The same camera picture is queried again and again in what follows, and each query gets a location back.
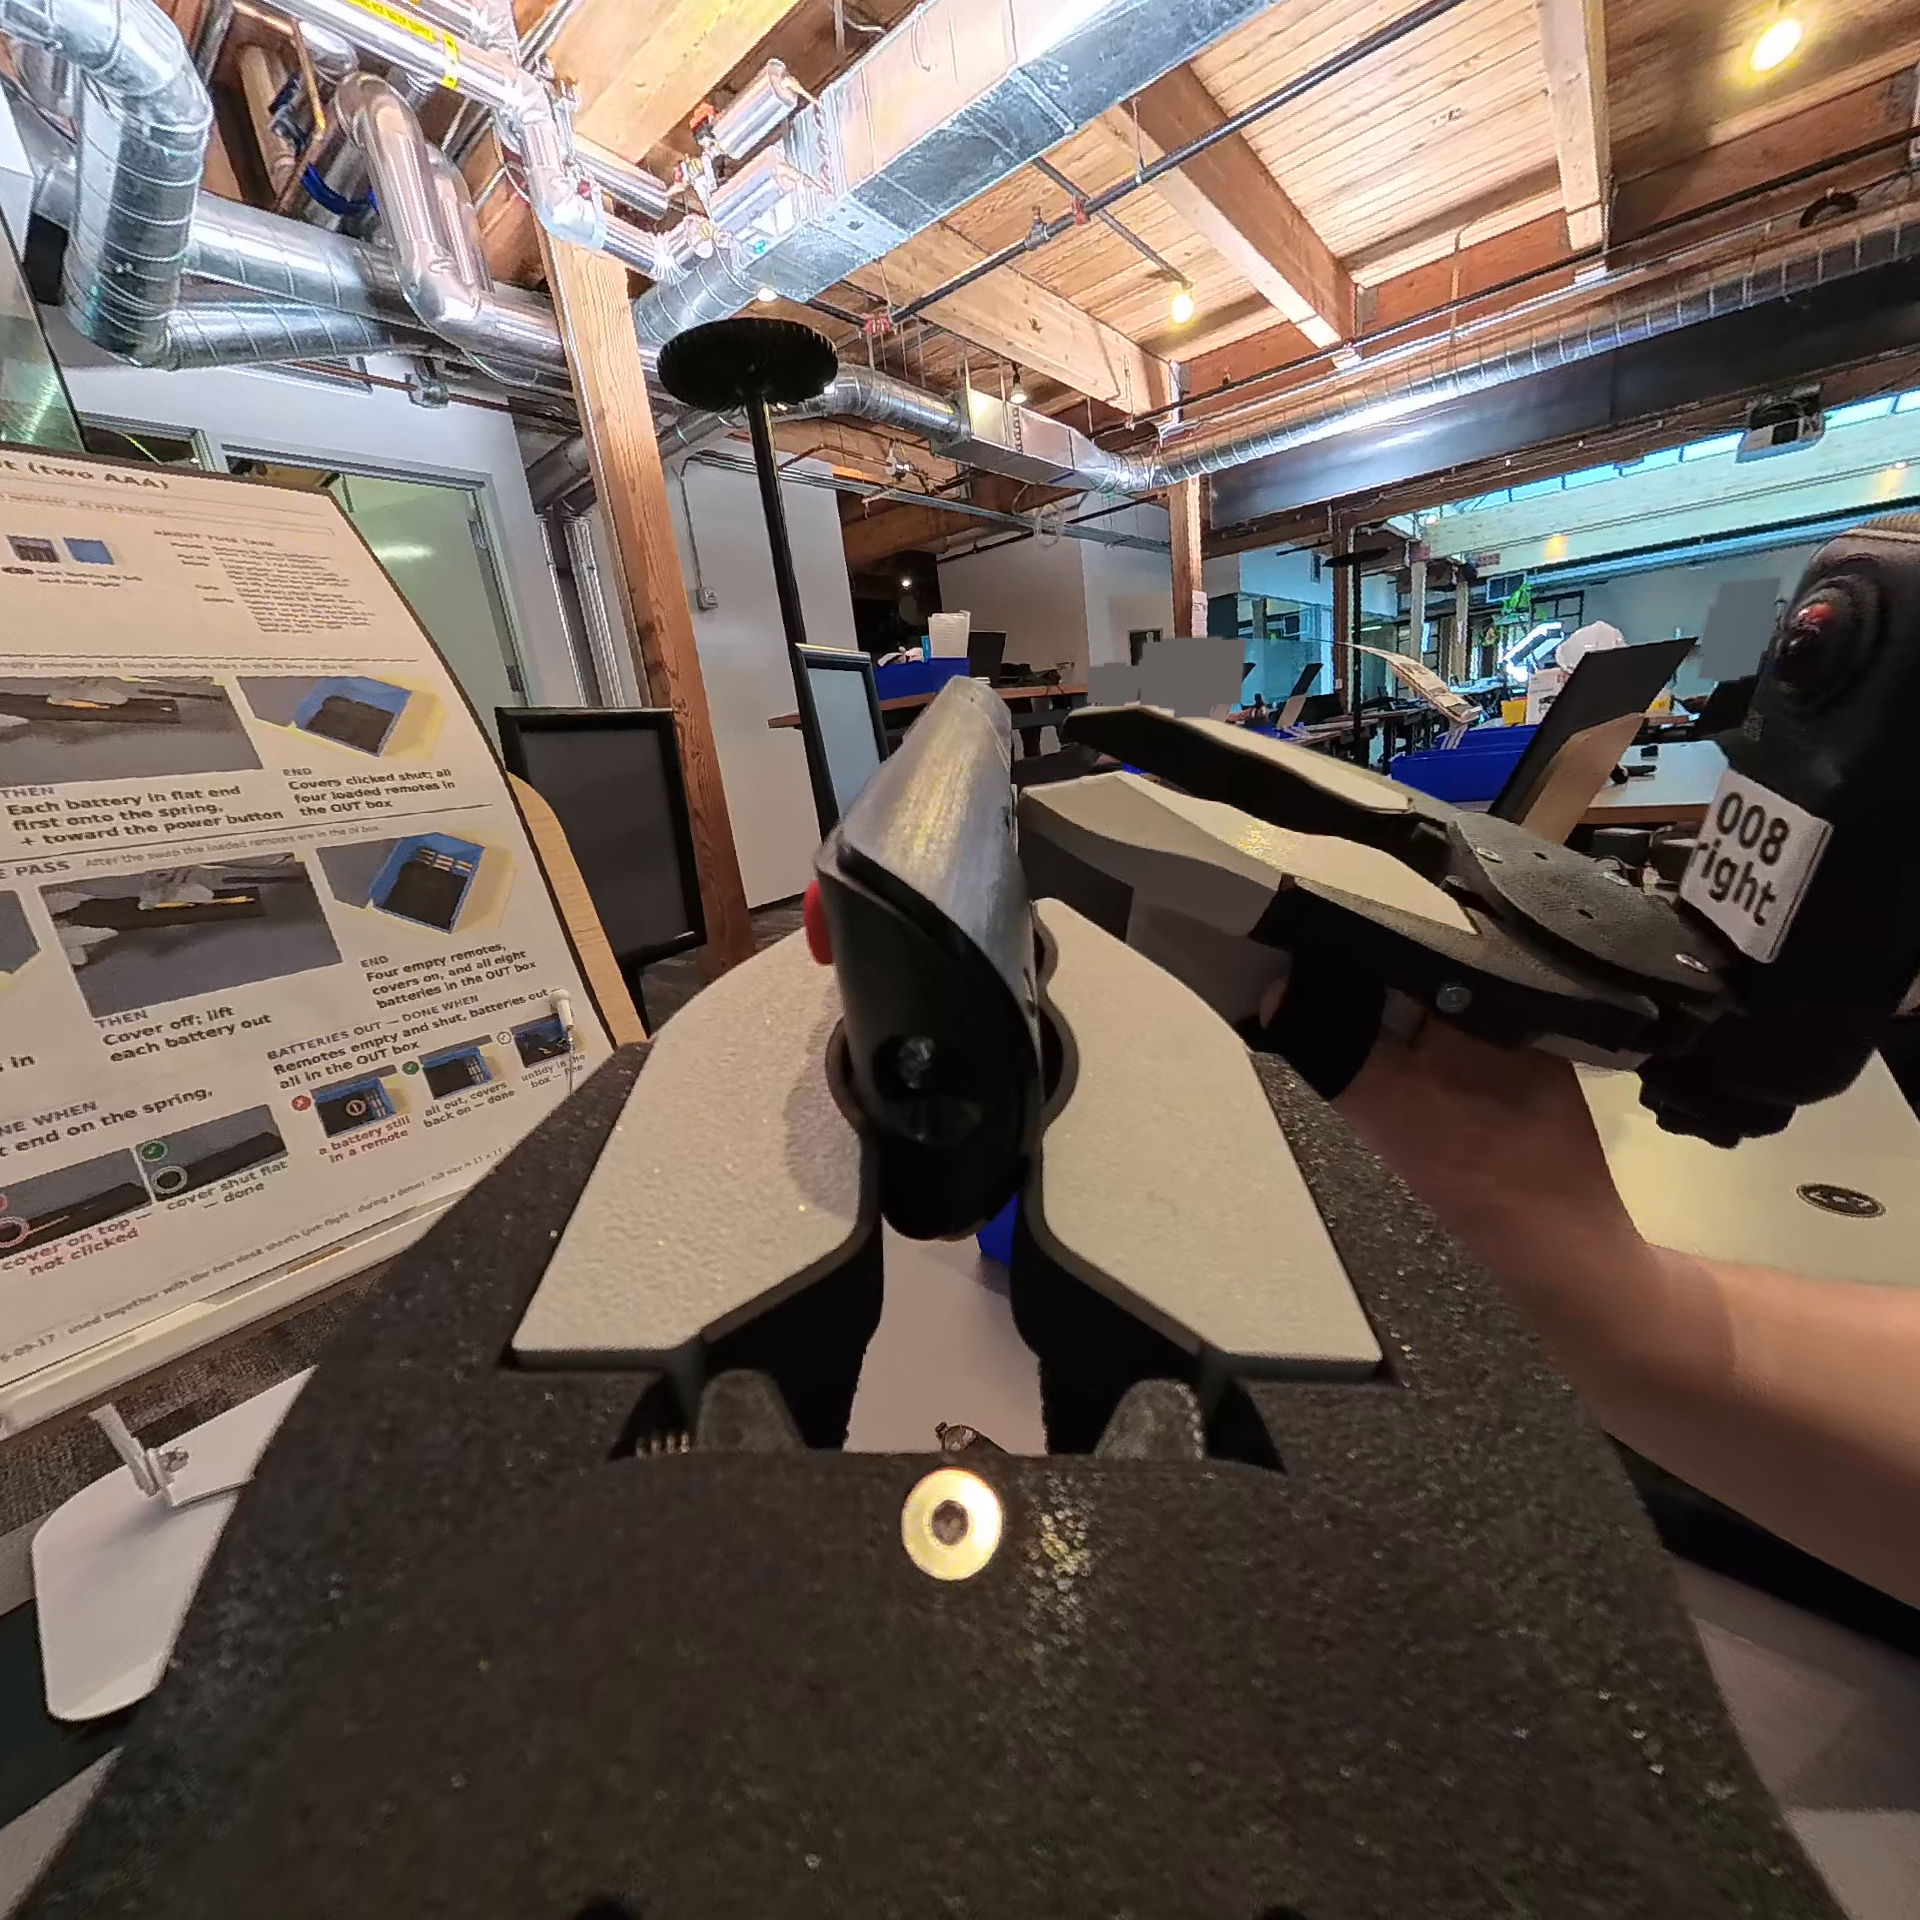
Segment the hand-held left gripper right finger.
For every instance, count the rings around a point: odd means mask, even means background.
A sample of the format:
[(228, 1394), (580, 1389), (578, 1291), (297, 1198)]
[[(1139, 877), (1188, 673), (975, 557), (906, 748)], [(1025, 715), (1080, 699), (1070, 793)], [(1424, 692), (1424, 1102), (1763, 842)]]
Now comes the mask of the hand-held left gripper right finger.
[(1010, 1304), (1047, 1452), (1092, 1454), (1136, 1385), (1168, 1381), (1215, 1450), (1274, 1457), (1251, 1388), (1377, 1384), (1377, 1325), (1242, 1038), (1067, 904), (1038, 904), (1035, 923), (1060, 1078)]

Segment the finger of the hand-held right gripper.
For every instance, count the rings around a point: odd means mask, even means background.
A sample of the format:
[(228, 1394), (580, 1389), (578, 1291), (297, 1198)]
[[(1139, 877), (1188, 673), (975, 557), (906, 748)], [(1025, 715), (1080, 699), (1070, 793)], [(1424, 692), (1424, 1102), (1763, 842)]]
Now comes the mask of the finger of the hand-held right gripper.
[(1416, 932), (1450, 930), (1450, 897), (1390, 854), (1140, 774), (1030, 786), (1022, 862), (1047, 985), (1091, 969), (1112, 997), (1140, 997), (1139, 1024), (1171, 1011), (1153, 968), (1255, 1038), (1375, 1038), (1386, 987), (1292, 915), (1387, 907)]
[(1503, 862), (1500, 835), (1458, 806), (1247, 728), (1150, 707), (1084, 707), (1067, 715), (1065, 739), (1262, 824), (1379, 848), (1428, 880)]

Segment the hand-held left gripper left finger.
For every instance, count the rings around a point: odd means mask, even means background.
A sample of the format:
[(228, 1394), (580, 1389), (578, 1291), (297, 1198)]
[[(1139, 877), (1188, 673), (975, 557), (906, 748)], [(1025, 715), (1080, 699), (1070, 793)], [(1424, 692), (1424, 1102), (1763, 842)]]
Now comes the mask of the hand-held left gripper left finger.
[(849, 1440), (880, 1321), (874, 1140), (832, 1085), (842, 995), (808, 953), (726, 973), (650, 1048), (514, 1334), (544, 1369), (759, 1372), (812, 1450)]

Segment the black remote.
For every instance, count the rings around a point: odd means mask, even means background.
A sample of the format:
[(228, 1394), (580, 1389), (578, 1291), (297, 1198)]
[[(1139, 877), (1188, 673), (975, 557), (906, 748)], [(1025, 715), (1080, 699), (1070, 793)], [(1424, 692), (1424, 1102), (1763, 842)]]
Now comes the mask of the black remote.
[(1041, 1152), (1047, 1044), (1018, 852), (1014, 722), (948, 682), (826, 836), (822, 921), (840, 993), (827, 1088), (880, 1217), (962, 1240)]

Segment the person's right forearm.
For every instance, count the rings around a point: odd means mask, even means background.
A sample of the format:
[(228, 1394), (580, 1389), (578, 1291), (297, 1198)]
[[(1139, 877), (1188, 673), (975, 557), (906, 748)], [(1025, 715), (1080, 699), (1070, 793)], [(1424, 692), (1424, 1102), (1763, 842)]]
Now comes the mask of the person's right forearm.
[(1881, 1593), (1918, 1602), (1918, 1298), (1646, 1242), (1612, 1194), (1550, 1206), (1544, 1342), (1614, 1437)]

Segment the person's right hand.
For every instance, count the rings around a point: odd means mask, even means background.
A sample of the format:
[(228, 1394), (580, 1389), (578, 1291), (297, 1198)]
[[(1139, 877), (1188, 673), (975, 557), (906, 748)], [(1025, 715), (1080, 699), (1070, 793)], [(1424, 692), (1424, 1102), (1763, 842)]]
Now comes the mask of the person's right hand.
[(1568, 1290), (1646, 1258), (1562, 1058), (1424, 1016), (1379, 1038), (1335, 1110), (1504, 1283)]

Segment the wooden background desk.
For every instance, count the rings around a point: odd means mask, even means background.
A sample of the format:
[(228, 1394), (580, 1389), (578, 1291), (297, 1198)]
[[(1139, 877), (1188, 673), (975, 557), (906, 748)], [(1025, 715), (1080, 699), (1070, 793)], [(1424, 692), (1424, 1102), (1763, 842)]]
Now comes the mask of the wooden background desk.
[[(977, 688), (992, 692), (1014, 715), (1014, 728), (1022, 737), (1038, 737), (1043, 730), (1057, 728), (1059, 715), (1081, 707), (1088, 699), (1084, 685), (990, 685), (987, 682), (971, 682)], [(913, 730), (922, 710), (932, 704), (937, 688), (923, 688), (897, 698), (874, 696), (870, 699), (865, 682), (854, 674), (823, 674), (814, 688), (814, 709), (827, 730), (831, 722), (856, 722), (865, 728), (879, 715), (883, 750), (892, 752), (904, 731)]]

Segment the black display panel stand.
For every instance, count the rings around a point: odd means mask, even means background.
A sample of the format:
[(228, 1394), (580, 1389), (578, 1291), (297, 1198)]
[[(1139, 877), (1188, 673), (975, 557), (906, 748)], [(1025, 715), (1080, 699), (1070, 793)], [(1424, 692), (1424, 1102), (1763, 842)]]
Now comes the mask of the black display panel stand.
[(792, 649), (808, 779), (827, 836), (888, 760), (874, 661), (863, 651)]

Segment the black floor sign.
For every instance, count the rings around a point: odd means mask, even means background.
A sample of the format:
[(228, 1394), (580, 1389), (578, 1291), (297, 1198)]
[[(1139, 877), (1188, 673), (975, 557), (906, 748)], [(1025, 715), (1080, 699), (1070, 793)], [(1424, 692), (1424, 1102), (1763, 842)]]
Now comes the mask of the black floor sign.
[(626, 971), (707, 944), (682, 744), (671, 709), (496, 709), (513, 774), (553, 810)]

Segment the instruction sheet on stand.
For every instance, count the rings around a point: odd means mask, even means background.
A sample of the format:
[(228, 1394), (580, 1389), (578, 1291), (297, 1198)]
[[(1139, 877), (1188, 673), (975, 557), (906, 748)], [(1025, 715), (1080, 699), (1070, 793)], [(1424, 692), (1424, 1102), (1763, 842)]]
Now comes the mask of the instruction sheet on stand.
[(49, 1714), (153, 1691), (300, 1384), (112, 1397), (366, 1273), (617, 1044), (489, 737), (340, 506), (4, 445), (4, 1437), (124, 1458), (32, 1541)]

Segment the wooden pillar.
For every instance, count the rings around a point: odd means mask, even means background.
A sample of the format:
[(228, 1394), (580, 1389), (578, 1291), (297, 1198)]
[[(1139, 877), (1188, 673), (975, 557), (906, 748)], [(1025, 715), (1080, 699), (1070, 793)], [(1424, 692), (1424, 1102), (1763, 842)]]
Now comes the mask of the wooden pillar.
[(602, 522), (615, 553), (632, 649), (679, 733), (689, 824), (707, 923), (707, 979), (758, 952), (730, 797), (691, 621), (655, 406), (630, 302), (630, 272), (603, 252), (540, 233), (567, 373), (584, 420)]

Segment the black pole stand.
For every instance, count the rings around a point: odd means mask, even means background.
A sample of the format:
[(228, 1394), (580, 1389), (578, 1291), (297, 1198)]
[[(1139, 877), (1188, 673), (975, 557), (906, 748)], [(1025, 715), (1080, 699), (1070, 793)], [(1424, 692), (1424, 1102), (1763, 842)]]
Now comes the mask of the black pole stand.
[(822, 836), (827, 836), (838, 827), (840, 804), (810, 688), (808, 629), (785, 515), (774, 412), (816, 400), (827, 392), (838, 378), (835, 347), (822, 332), (801, 322), (740, 316), (691, 328), (673, 338), (659, 355), (659, 374), (671, 397), (719, 416), (744, 413), (751, 428), (790, 676), (798, 698), (808, 782)]

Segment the silver air duct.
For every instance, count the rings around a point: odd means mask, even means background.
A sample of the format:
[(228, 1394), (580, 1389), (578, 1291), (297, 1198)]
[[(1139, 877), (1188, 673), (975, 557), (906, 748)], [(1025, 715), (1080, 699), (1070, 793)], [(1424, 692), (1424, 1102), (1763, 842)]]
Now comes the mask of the silver air duct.
[(358, 155), (376, 238), (210, 197), (215, 33), (160, 5), (4, 5), (4, 45), (51, 122), (38, 211), (64, 227), (74, 329), (145, 369), (455, 353), (496, 379), (566, 370), (550, 304), (499, 283), (474, 200), (416, 96), (486, 112), (535, 227), (651, 281), (647, 369), (758, 297), (806, 304), (929, 236), (1100, 114), (1153, 89), (1260, 5), (919, 5), (822, 89), (767, 62), (673, 179), (584, 133), (578, 93), (522, 53), (513, 5), (272, 5), (296, 40), (290, 186), (327, 197)]

